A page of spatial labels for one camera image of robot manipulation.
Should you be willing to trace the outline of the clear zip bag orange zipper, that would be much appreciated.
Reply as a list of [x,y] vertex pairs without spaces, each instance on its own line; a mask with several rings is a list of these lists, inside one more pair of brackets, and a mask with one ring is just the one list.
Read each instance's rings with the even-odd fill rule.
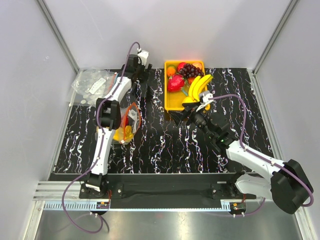
[[[127,108],[121,108],[120,109],[120,113],[121,113],[121,123],[120,123],[120,127],[124,128],[124,116],[128,116],[128,120],[129,123],[127,126],[131,126],[132,127],[132,132],[135,136],[135,134],[137,133],[138,129],[140,128],[141,122],[142,122],[142,117],[141,117],[141,113],[140,110],[138,108],[138,106],[136,105],[136,103],[132,103],[131,105],[129,105]],[[112,143],[113,144],[119,144],[119,145],[126,145],[128,143],[125,144],[120,144],[117,141],[114,141],[112,139]]]

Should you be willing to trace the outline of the red apple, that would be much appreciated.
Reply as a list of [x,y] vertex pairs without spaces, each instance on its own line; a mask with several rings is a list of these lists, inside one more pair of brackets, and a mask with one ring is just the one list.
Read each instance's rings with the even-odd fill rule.
[[127,126],[128,124],[129,124],[129,118],[128,118],[128,116],[124,116],[123,117],[123,125]]

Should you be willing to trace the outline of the yellow mango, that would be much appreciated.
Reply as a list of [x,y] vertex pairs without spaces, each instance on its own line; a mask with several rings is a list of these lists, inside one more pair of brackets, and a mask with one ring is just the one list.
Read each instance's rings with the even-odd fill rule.
[[124,139],[129,139],[132,138],[134,136],[133,132],[132,132],[132,127],[130,125],[126,125],[123,131],[123,137]]

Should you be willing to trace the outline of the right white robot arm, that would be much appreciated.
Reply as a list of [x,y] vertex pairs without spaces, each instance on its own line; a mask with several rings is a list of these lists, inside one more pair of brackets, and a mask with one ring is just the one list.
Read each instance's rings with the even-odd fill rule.
[[306,207],[306,201],[313,204],[314,190],[297,161],[282,161],[244,145],[231,131],[228,121],[217,113],[208,114],[190,107],[168,113],[176,125],[185,121],[187,125],[193,124],[201,130],[215,153],[258,174],[235,173],[222,187],[230,197],[255,195],[269,199],[291,215],[300,207]]

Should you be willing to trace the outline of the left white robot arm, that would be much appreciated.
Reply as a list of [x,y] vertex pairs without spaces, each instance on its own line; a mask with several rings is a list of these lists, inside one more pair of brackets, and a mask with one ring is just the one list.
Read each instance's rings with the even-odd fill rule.
[[108,173],[108,158],[113,137],[122,124],[120,102],[135,80],[148,75],[152,67],[151,64],[147,64],[148,57],[149,52],[141,49],[137,54],[129,54],[127,63],[121,68],[121,75],[115,77],[110,91],[103,98],[96,100],[97,142],[84,185],[97,198],[103,198],[108,193],[108,186],[104,181]]

